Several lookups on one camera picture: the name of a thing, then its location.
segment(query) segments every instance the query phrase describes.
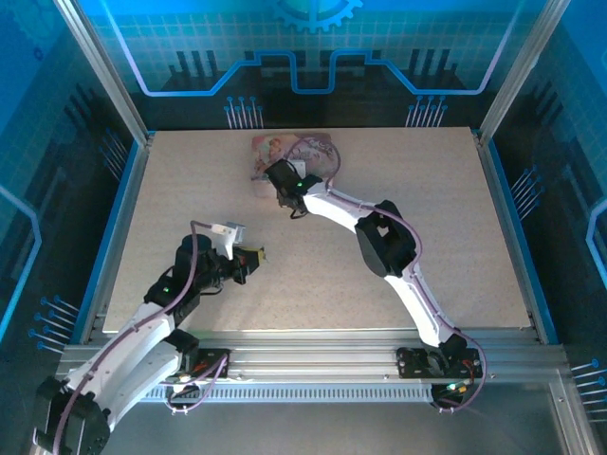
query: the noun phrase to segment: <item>wire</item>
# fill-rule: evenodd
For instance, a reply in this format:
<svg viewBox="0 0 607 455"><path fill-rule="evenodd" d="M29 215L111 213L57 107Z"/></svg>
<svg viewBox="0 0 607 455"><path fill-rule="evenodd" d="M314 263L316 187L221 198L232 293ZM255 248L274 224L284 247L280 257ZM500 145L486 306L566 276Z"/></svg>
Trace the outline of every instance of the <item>wire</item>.
<svg viewBox="0 0 607 455"><path fill-rule="evenodd" d="M193 403L192 405L189 405L188 407L184 406L182 408L178 408L178 407L174 406L174 404L171 402L171 400L173 398L175 398L175 396L170 395L167 398L167 401L165 402L166 407L169 408L172 412L181 412L181 413L185 414L191 410L195 410L200 405L202 405L205 402L205 400L207 399L207 397L211 394L212 388L215 386L217 379L219 379L219 375L221 374L221 371L226 366L227 361L228 361L228 356L222 355L221 358L217 362L215 362L215 364L212 367L210 367L208 370L206 370L204 373L202 373L200 376L198 376L194 381L190 381L190 383L186 384L186 385L191 385L195 381L204 379L214 370L215 366L217 367L217 371L215 372L215 376L213 377L211 384L209 384L209 386L205 389L205 392L195 403Z"/></svg>
<svg viewBox="0 0 607 455"><path fill-rule="evenodd" d="M76 389L74 389L74 391L72 392L72 395L69 397L69 400L67 401L67 404L65 405L64 411L61 414L61 417L59 419L59 424L57 425L57 429L55 431L55 440L53 441L53 455L60 455L61 441L64 436L65 424L67 423L69 413L74 408L74 403L76 403L76 399L83 391L84 387L86 386L86 383L88 381L90 381L91 379L93 379L94 374L97 372L97 370L99 369L99 366L102 364L102 362L110 355L110 353L112 351L114 351L132 333L138 332L138 330L145 324L151 322L152 320L154 320L162 315L169 313L173 308L175 308L181 302L181 299L183 299L183 297L188 293L188 290L190 289L190 286L192 285L192 282L193 282L193 276L194 276L194 273L196 270L196 264L197 264L197 260L198 260L198 237L196 236L196 226L200 226L200 227L206 228L206 229L212 228L211 225L203 224L203 223L200 223L195 220L192 220L190 222L190 228L192 230L192 262L190 265L190 274L188 275L188 280L186 280L186 283L183 286L183 289L181 290L181 292L179 292L179 294L177 294L177 296L171 303L169 303L164 308L159 309L152 315L148 316L147 318L142 319L141 321L135 323L134 325L132 325L131 327L126 329L124 332L122 332L116 338L111 340L109 343L109 346L106 349L104 349L103 351L100 352L99 357L97 357L97 360L95 360L93 362L93 364L91 365L91 368L83 376L83 379L81 380L80 384L78 384Z"/></svg>
<svg viewBox="0 0 607 455"><path fill-rule="evenodd" d="M223 283L219 284L219 287L217 287L217 290L214 292L201 292L200 295L201 296L216 296L217 294L221 294L221 291L224 290L224 285Z"/></svg>

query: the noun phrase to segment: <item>wooden board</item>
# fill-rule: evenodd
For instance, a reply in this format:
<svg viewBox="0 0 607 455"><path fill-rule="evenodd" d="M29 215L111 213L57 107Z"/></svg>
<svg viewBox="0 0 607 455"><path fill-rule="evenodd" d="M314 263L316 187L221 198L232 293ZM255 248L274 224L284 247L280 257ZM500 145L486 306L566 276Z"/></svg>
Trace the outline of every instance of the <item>wooden board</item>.
<svg viewBox="0 0 607 455"><path fill-rule="evenodd" d="M332 129L336 188L389 199L419 231L424 277L460 327L528 326L472 135L467 128ZM170 265L189 221L247 226L268 262L248 284L202 300L195 330L413 327L394 290L365 266L356 237L317 216L297 221L249 180L257 131L156 134L104 330L117 331Z"/></svg>

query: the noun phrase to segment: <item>metal extrusion bar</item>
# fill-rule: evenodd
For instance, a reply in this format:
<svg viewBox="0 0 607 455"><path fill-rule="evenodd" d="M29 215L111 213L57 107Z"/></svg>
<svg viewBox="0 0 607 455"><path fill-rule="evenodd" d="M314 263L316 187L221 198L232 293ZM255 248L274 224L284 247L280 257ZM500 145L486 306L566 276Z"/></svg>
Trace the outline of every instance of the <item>metal extrusion bar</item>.
<svg viewBox="0 0 607 455"><path fill-rule="evenodd" d="M540 340L546 344L556 344L559 342L557 331L550 317L540 279L526 245L521 221L517 218L512 196L504 191L507 188L506 175L502 169L497 150L492 141L485 144L477 143L477 150L485 171L495 211L504 233L506 247L514 264L524 304L532 315Z"/></svg>
<svg viewBox="0 0 607 455"><path fill-rule="evenodd" d="M124 170L124 178L120 181L107 228L103 233L100 253L93 267L93 273L91 274L93 282L89 283L84 295L83 305L86 304L88 309L81 311L78 315L71 339L72 343L86 343L89 341L97 314L104 312L104 306L109 304L114 282L118 275L120 253L126 243L126 236L143 180L148 154L147 148L139 147L133 150L131 156L129 156ZM96 280L93 280L96 269L99 269L97 271L98 276Z"/></svg>
<svg viewBox="0 0 607 455"><path fill-rule="evenodd" d="M148 140L148 130L82 8L77 2L71 0L55 0L55 5L124 120L133 139L139 147L144 147Z"/></svg>
<svg viewBox="0 0 607 455"><path fill-rule="evenodd" d="M570 0L548 0L544 6L481 124L483 143L487 143L497 131L527 76L540 58L543 48L552 36L569 2Z"/></svg>
<svg viewBox="0 0 607 455"><path fill-rule="evenodd" d="M568 453L576 455L599 455L603 453L588 422L571 373L560 373L558 380L551 381L550 392L556 420L561 427Z"/></svg>
<svg viewBox="0 0 607 455"><path fill-rule="evenodd" d="M488 384L545 383L566 366L562 347L539 344L532 330L469 333L486 350ZM226 332L207 334L200 345L231 350L227 384L450 382L398 377L395 351L403 346L421 346L415 330ZM57 375L66 375L98 349L98 346L67 346Z"/></svg>

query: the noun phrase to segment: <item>aluminum frame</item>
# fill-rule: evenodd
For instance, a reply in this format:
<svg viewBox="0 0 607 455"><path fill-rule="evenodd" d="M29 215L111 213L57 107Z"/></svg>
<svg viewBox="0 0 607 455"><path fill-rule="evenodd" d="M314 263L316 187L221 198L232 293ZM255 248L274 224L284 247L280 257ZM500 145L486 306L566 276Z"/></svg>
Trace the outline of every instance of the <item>aluminum frame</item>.
<svg viewBox="0 0 607 455"><path fill-rule="evenodd" d="M548 0L544 5L481 124L481 143L487 143L497 131L527 76L538 62L543 48L561 21L570 1Z"/></svg>
<svg viewBox="0 0 607 455"><path fill-rule="evenodd" d="M83 9L77 1L54 2L133 139L139 147L146 146L148 129Z"/></svg>

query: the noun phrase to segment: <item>robotic arm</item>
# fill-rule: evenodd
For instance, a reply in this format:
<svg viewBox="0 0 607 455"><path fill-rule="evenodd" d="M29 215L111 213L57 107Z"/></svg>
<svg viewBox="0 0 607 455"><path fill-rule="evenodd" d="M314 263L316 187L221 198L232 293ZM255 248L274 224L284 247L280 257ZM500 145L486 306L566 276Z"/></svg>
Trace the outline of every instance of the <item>robotic arm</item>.
<svg viewBox="0 0 607 455"><path fill-rule="evenodd" d="M301 179L286 160L266 170L279 204L293 209L291 218L323 216L356 234L369 269L390 284L411 314L427 352L432 375L443 376L468 354L467 342L454 329L424 281L415 260L417 244L390 201L369 204L329 187L316 175Z"/></svg>
<svg viewBox="0 0 607 455"><path fill-rule="evenodd" d="M62 455L100 453L119 420L153 387L162 381L179 386L190 381L200 368L229 354L227 350L199 349L198 338L178 326L198 306L205 289L220 292L226 280L245 284L264 252L234 246L242 239L244 227L204 226L213 241L197 234L196 266L186 292L194 259L190 235L177 249L175 265L150 287L144 303L120 332L63 381L49 377L39 387L34 404L35 445L53 452L61 433L58 452ZM183 297L175 300L182 293ZM151 318L162 310L163 314ZM224 363L212 369L223 370L225 364L224 359ZM58 429L65 411L66 425Z"/></svg>

